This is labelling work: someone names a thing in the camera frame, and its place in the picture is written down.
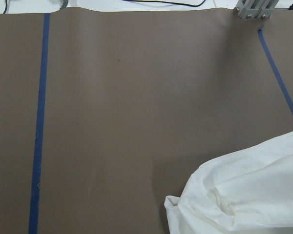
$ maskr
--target blue line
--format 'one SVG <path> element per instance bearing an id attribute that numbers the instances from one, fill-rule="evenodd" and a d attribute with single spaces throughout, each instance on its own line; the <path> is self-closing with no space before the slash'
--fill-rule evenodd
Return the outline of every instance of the blue line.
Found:
<path id="1" fill-rule="evenodd" d="M 285 86 L 285 84 L 284 84 L 284 82 L 282 80 L 282 77 L 281 77 L 281 75 L 280 75 L 280 73 L 278 71 L 278 68 L 275 65 L 274 61 L 273 61 L 272 55 L 269 52 L 268 46 L 267 46 L 267 44 L 265 42 L 265 38 L 264 38 L 264 35 L 263 35 L 263 27 L 264 26 L 261 26 L 258 29 L 259 40 L 262 43 L 263 49 L 264 49 L 265 54 L 267 56 L 267 59 L 268 59 L 268 61 L 270 63 L 270 66 L 272 67 L 273 73 L 274 73 L 275 77 L 277 78 L 277 81 L 278 81 L 279 86 L 280 86 L 280 88 L 282 90 L 283 96 L 286 99 L 286 101 L 288 103 L 288 106 L 289 106 L 289 108 L 290 108 L 290 110 L 292 112 L 292 115 L 293 115 L 293 101 L 292 101 L 292 99 L 290 97 L 290 94 L 289 94 L 289 92 L 287 90 L 287 87 Z"/>
<path id="2" fill-rule="evenodd" d="M 28 231 L 29 234 L 37 234 L 38 232 L 45 88 L 46 88 L 47 65 L 48 65 L 49 25 L 50 25 L 50 13 L 46 13 L 44 15 L 44 20 L 43 20 L 42 55 L 41 55 L 41 68 L 40 68 L 40 81 L 39 81 L 39 93 L 38 93 L 38 107 L 37 107 L 36 140 L 35 140 L 33 175 L 32 175 L 32 184 L 31 184 L 31 201 L 30 201 L 29 231 Z"/>

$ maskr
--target white cloth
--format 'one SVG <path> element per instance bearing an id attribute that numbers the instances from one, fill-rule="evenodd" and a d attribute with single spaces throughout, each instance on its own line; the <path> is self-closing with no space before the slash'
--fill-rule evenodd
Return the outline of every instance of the white cloth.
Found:
<path id="1" fill-rule="evenodd" d="M 293 234 L 293 132 L 202 164 L 165 207 L 170 234 Z"/>

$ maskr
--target white surface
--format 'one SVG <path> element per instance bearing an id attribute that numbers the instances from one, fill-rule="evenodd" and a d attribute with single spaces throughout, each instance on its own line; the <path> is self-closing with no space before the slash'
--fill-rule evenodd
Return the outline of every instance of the white surface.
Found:
<path id="1" fill-rule="evenodd" d="M 8 14 L 46 13 L 58 11 L 60 0 L 8 0 Z M 178 2 L 198 4 L 200 0 L 179 0 Z M 206 0 L 200 7 L 187 7 L 163 3 L 137 3 L 122 0 L 69 0 L 68 7 L 82 7 L 94 11 L 185 11 L 202 10 L 215 7 L 233 9 L 237 0 Z M 287 8 L 292 0 L 280 0 L 276 7 Z M 4 11 L 5 1 L 0 0 L 0 14 Z"/>
<path id="2" fill-rule="evenodd" d="M 165 207 L 170 234 L 293 233 L 293 132 L 204 163 Z"/>

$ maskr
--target gray metal object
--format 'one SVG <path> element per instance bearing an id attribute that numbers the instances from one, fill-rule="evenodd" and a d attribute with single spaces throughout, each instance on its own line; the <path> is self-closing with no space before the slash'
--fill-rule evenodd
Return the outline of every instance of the gray metal object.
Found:
<path id="1" fill-rule="evenodd" d="M 61 2 L 63 2 L 62 6 L 60 9 L 64 9 L 67 7 L 67 4 L 68 4 L 68 0 L 61 0 Z"/>
<path id="2" fill-rule="evenodd" d="M 239 0 L 235 12 L 240 18 L 269 18 L 279 0 Z"/>

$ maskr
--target blue tape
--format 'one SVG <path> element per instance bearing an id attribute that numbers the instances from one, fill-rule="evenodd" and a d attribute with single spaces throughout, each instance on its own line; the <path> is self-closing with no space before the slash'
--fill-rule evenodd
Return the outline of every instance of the blue tape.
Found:
<path id="1" fill-rule="evenodd" d="M 263 46 L 263 49 L 264 49 L 265 54 L 267 56 L 267 59 L 268 59 L 268 61 L 270 63 L 270 66 L 272 67 L 273 73 L 274 73 L 275 77 L 277 78 L 277 81 L 278 81 L 279 86 L 280 86 L 280 88 L 282 90 L 283 96 L 286 99 L 286 101 L 288 103 L 288 106 L 289 106 L 289 108 L 290 108 L 290 110 L 292 112 L 292 115 L 293 115 L 293 101 L 292 101 L 292 99 L 290 97 L 290 94 L 289 94 L 289 92 L 287 90 L 287 87 L 285 86 L 285 84 L 283 82 L 283 79 L 282 79 L 282 77 L 281 77 L 281 75 L 280 75 L 280 73 L 278 71 L 278 68 L 275 65 L 274 61 L 273 61 L 272 55 L 269 52 L 269 49 L 268 49 L 268 46 L 267 46 L 267 44 L 265 42 L 265 38 L 264 38 L 264 34 L 263 34 L 263 27 L 264 26 L 261 26 L 258 29 L 259 40 L 260 40 L 260 42 L 261 42 L 261 44 Z"/>
<path id="2" fill-rule="evenodd" d="M 30 201 L 29 231 L 28 231 L 29 234 L 37 234 L 38 232 L 45 88 L 46 88 L 47 65 L 48 65 L 49 25 L 50 25 L 50 13 L 46 13 L 44 15 L 44 21 L 43 21 L 42 55 L 41 55 L 37 122 L 36 122 L 36 140 L 35 140 L 33 175 L 32 175 L 32 184 L 31 184 L 31 201 Z"/>

